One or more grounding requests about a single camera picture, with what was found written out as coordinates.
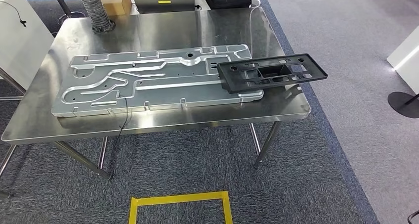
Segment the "yellow floor marking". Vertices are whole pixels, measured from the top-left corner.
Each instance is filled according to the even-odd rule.
[[[205,201],[213,199],[222,199],[224,218],[226,224],[233,224],[233,215],[231,214],[230,199],[228,192],[211,192],[211,193],[194,193],[167,197],[152,197],[152,198],[131,198],[131,207],[129,209],[128,224],[137,223],[137,210],[140,206],[161,205],[170,203],[185,203],[194,201]]]

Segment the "black cable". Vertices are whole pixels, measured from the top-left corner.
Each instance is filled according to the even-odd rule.
[[[411,214],[408,218],[407,218],[407,222],[409,224],[413,224],[412,223],[412,218],[416,217],[417,215],[419,215],[419,211],[414,212],[413,214]]]
[[[128,122],[128,101],[126,100],[126,97],[124,97],[124,99],[125,99],[125,106],[126,106],[126,118],[125,118],[124,125],[122,125],[122,127],[119,126],[121,128],[121,130],[119,131],[119,135],[118,135],[118,137],[117,137],[117,139],[115,141],[114,147],[116,145],[118,145],[118,141],[119,141],[119,138],[121,137],[122,130],[124,130],[124,128],[126,126],[126,123]]]
[[[15,11],[17,12],[17,16],[19,16],[19,20],[20,20],[20,23],[23,25],[23,26],[25,26],[26,27],[26,21],[24,21],[24,20],[22,20],[22,18],[20,18],[20,13],[19,13],[19,11],[12,5],[12,4],[10,4],[10,3],[8,3],[8,2],[5,2],[5,1],[2,1],[2,0],[0,0],[0,2],[3,2],[3,3],[6,3],[6,4],[8,4],[8,5],[10,5],[11,7],[13,7],[13,9],[15,9]]]

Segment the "flexible metal duct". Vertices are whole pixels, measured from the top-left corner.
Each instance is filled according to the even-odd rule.
[[[92,19],[94,32],[104,33],[114,29],[115,23],[109,20],[101,0],[82,0],[82,2]]]

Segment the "aluminum plate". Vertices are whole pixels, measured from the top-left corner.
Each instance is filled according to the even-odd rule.
[[[247,45],[76,56],[51,112],[75,117],[261,99],[262,90],[229,94],[221,86],[217,64],[245,59]]]

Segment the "cable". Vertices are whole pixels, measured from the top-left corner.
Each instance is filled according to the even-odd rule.
[[[121,130],[119,131],[119,135],[118,135],[118,137],[117,137],[117,139],[116,139],[116,141],[115,141],[114,147],[115,147],[116,145],[118,145],[119,138],[121,137],[122,130],[124,130],[124,128],[125,128],[125,126],[126,126],[126,123],[128,122],[128,101],[126,100],[126,97],[124,97],[124,99],[125,99],[125,106],[126,106],[126,118],[125,118],[124,125],[122,125],[122,127],[121,127],[121,126],[119,126],[119,127],[121,128]]]
[[[260,6],[260,4],[262,4],[262,3],[260,2],[260,0],[257,0],[257,1],[259,2],[259,5],[255,6],[255,8],[258,8],[258,7]]]
[[[411,214],[408,218],[407,218],[407,222],[409,224],[413,224],[412,223],[412,218],[416,217],[417,215],[419,215],[419,211],[414,212],[413,214]]]
[[[13,7],[13,9],[15,9],[15,11],[17,12],[17,16],[19,16],[19,20],[20,20],[20,23],[23,25],[23,26],[25,26],[26,27],[26,21],[24,21],[24,20],[22,20],[22,18],[20,18],[20,13],[19,13],[19,11],[12,5],[12,4],[10,4],[10,3],[8,3],[8,2],[5,2],[5,1],[2,1],[2,0],[0,0],[0,2],[3,2],[3,3],[6,3],[6,4],[8,4],[8,5],[10,5],[11,7]]]

